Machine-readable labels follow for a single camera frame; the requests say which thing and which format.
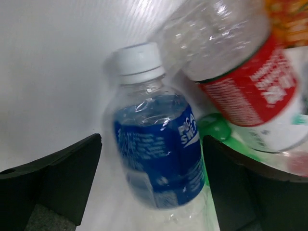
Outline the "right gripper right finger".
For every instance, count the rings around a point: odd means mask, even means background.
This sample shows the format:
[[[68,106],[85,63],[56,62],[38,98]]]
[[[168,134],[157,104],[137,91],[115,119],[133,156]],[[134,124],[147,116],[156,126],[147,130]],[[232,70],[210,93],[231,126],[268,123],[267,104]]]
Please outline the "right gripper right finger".
[[[308,229],[308,179],[269,167],[203,137],[203,154],[222,231]]]

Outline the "green soda bottle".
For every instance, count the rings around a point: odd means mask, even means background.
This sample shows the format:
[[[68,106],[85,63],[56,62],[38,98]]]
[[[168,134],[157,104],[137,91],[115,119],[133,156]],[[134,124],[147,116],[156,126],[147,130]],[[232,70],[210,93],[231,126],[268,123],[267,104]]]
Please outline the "green soda bottle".
[[[245,144],[241,143],[235,134],[231,131],[231,128],[227,124],[224,117],[219,113],[213,113],[206,115],[198,121],[198,127],[200,130],[201,142],[203,144],[203,137],[210,135],[220,141],[221,143],[227,145],[229,148],[250,157],[256,161],[259,161],[269,167],[277,170],[281,170],[290,174],[294,174],[301,177],[308,178],[308,145],[307,143],[302,144],[299,147],[291,149],[289,151],[268,154],[261,153],[250,149]],[[213,210],[216,210],[214,206],[214,200],[211,193],[211,206]],[[246,231],[261,231],[258,225],[253,225]]]

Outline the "blue label white cap bottle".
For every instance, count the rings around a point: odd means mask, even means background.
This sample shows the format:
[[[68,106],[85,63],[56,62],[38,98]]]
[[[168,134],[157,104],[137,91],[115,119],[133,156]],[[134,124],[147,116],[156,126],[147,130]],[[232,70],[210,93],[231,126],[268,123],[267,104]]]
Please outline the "blue label white cap bottle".
[[[154,42],[121,48],[113,57],[118,86],[103,125],[142,211],[184,224],[205,208],[205,165],[197,121],[185,97],[163,83]]]

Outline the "water bottle red label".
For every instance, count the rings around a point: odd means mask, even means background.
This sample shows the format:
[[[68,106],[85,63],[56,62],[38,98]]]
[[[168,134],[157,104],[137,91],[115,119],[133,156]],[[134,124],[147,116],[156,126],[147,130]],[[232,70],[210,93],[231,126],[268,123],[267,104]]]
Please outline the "water bottle red label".
[[[275,153],[308,138],[301,81],[260,0],[189,0],[164,23],[171,72],[182,70],[251,148]]]

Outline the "orange juice bottle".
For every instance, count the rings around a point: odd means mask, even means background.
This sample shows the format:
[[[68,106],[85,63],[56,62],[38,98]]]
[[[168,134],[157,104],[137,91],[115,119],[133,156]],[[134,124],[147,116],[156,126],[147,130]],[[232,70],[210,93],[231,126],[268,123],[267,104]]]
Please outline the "orange juice bottle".
[[[308,1],[266,0],[273,31],[285,48],[308,44]]]

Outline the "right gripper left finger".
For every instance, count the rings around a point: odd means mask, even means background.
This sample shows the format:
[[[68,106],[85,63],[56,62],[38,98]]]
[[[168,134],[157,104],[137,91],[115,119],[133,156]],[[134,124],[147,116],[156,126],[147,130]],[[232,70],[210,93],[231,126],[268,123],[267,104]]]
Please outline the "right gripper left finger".
[[[82,218],[101,155],[102,138],[77,143],[0,173],[2,231],[74,231]]]

